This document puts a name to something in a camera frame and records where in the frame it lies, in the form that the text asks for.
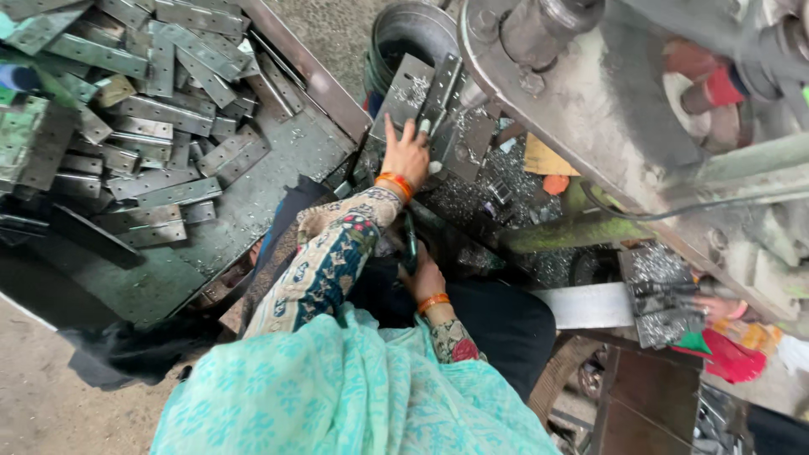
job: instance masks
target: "woman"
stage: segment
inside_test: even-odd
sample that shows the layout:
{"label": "woman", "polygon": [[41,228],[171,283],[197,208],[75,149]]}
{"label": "woman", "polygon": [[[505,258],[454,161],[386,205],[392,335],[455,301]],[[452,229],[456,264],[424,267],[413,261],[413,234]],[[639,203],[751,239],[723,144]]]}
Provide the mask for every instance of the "woman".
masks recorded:
{"label": "woman", "polygon": [[[404,278],[419,303],[415,327],[379,329],[344,301],[379,229],[427,177],[426,136],[414,139],[410,120],[399,141],[387,116],[385,123],[388,148],[376,185],[300,212],[297,255],[261,300],[244,340],[215,347],[177,386],[152,453],[557,453],[459,321],[423,245],[416,274]],[[481,289],[468,287],[466,296]],[[514,316],[508,291],[500,296],[505,301],[486,302],[493,326],[492,315]],[[547,319],[547,308],[538,308]],[[523,389],[542,368],[520,376],[521,359],[498,360]]]}

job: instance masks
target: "stack of metal hinges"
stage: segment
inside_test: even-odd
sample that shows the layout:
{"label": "stack of metal hinges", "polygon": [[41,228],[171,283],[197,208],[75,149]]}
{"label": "stack of metal hinges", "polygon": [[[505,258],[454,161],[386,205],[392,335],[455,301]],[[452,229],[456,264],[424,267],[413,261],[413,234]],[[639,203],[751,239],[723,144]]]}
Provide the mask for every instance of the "stack of metal hinges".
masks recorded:
{"label": "stack of metal hinges", "polygon": [[0,0],[0,64],[39,79],[0,92],[0,240],[57,232],[126,266],[215,219],[269,153],[256,105],[303,105],[250,22],[235,0]]}

